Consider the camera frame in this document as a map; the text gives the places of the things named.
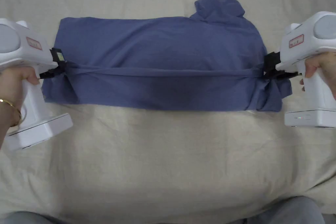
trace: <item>finger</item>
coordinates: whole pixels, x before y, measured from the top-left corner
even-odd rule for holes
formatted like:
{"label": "finger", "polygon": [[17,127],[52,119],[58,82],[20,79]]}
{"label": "finger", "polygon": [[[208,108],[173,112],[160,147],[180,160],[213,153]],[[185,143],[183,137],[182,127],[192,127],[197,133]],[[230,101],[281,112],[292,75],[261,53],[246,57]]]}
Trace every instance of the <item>finger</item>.
{"label": "finger", "polygon": [[336,100],[336,85],[330,85],[329,87],[334,96],[334,99]]}
{"label": "finger", "polygon": [[32,67],[20,67],[15,68],[15,71],[20,76],[20,79],[27,80],[33,85],[39,84],[39,80],[36,76],[35,70]]}
{"label": "finger", "polygon": [[305,78],[310,78],[311,76],[313,76],[313,74],[316,72],[317,68],[314,65],[309,65],[309,63],[306,61],[306,73],[305,73]]}

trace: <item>folded t-shirt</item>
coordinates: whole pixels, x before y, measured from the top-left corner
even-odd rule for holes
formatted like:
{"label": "folded t-shirt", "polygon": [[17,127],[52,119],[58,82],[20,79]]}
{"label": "folded t-shirt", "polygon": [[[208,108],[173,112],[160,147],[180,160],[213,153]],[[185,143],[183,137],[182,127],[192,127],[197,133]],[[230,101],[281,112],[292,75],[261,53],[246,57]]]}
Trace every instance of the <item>folded t-shirt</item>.
{"label": "folded t-shirt", "polygon": [[280,111],[289,80],[264,80],[266,49],[237,0],[198,0],[191,17],[64,18],[66,72],[47,102],[154,110]]}

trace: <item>wrist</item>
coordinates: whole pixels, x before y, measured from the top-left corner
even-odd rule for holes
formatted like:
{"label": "wrist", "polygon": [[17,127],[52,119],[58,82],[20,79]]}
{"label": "wrist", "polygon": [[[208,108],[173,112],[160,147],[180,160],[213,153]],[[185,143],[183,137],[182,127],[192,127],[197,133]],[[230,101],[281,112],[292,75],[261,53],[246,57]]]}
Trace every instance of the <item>wrist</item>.
{"label": "wrist", "polygon": [[2,125],[8,128],[15,125],[20,119],[15,109],[5,102],[0,102],[0,115],[6,119],[2,121]]}

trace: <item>beige cloth surface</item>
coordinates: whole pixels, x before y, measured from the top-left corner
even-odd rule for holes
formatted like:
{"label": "beige cloth surface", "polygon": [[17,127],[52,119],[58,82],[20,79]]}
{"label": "beige cloth surface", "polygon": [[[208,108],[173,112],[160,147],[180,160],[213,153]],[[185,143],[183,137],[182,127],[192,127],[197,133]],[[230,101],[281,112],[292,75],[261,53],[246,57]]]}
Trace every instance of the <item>beige cloth surface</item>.
{"label": "beige cloth surface", "polygon": [[[63,17],[190,16],[195,0],[0,0],[53,44]],[[275,50],[285,26],[336,12],[336,0],[238,0]],[[283,110],[300,108],[303,93]],[[160,112],[50,105],[74,127],[0,152],[0,214],[34,211],[73,223],[225,223],[295,195],[336,213],[336,131],[289,128],[283,113]]]}

